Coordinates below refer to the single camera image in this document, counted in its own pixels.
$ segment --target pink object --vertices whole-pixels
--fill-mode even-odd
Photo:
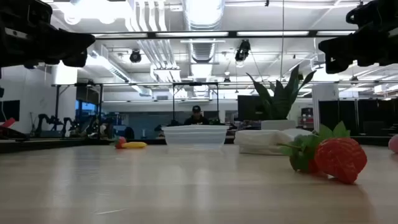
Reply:
[[[10,128],[14,123],[15,123],[15,119],[11,118],[11,119],[7,120],[6,122],[4,122],[0,126],[5,127],[5,128]]]
[[[398,153],[398,134],[394,135],[388,142],[388,148],[394,153]]]

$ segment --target potted plant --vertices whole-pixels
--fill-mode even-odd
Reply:
[[[289,82],[286,86],[283,86],[279,80],[276,80],[275,85],[269,82],[274,96],[270,96],[268,89],[263,84],[256,82],[250,74],[246,73],[253,81],[254,87],[264,107],[263,113],[266,119],[262,121],[261,129],[283,131],[285,129],[295,128],[295,121],[288,120],[287,116],[289,115],[290,109],[300,89],[312,80],[315,72],[316,71],[309,73],[300,85],[299,65],[297,65],[292,70]]]

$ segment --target snake plant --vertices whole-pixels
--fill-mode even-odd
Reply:
[[[261,83],[256,82],[250,74],[246,74],[253,81],[254,87],[260,96],[264,107],[263,113],[266,117],[266,120],[281,120],[287,119],[287,115],[289,114],[300,89],[312,80],[315,72],[316,71],[309,73],[299,86],[299,65],[297,65],[292,70],[289,82],[285,87],[279,80],[276,80],[276,85],[269,82],[270,88],[274,92],[274,96],[270,96],[268,89]]]

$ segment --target white planter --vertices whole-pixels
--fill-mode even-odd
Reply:
[[[278,130],[283,131],[290,128],[296,128],[296,122],[292,120],[271,120],[261,121],[262,130]]]

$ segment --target pillar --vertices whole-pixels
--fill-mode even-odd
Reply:
[[[52,68],[52,73],[54,75],[54,84],[56,85],[66,85],[66,84],[75,84],[77,82],[77,73],[78,69],[73,67],[68,67],[60,62],[59,65],[54,66]],[[76,111],[75,111],[75,102],[76,102],[76,87],[65,87],[62,86],[60,88],[60,96],[59,96],[59,105],[58,105],[58,118],[61,122],[63,122],[64,118],[75,119]]]

